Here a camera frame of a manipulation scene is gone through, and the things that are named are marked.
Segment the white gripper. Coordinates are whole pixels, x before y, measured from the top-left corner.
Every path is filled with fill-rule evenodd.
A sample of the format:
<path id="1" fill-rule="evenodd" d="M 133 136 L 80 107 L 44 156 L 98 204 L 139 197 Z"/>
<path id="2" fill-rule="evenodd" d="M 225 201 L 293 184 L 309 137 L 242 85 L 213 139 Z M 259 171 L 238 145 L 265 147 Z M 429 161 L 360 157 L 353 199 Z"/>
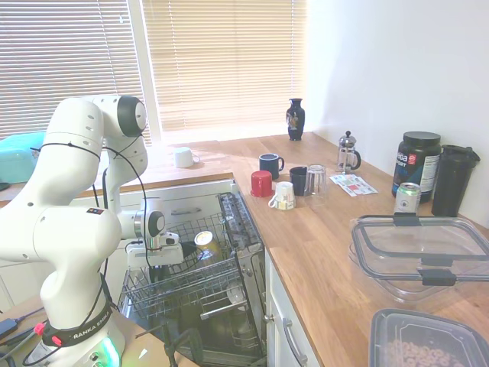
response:
<path id="1" fill-rule="evenodd" d="M 160 280 L 168 277 L 168 267 L 162 265 L 178 265 L 183 262 L 181 244 L 163 246 L 159 250 L 146 250 L 142 244 L 131 244 L 127 247 L 127 263 L 129 268 L 143 268 L 151 266 L 151 281 L 158 281 L 158 267 L 160 266 Z"/>

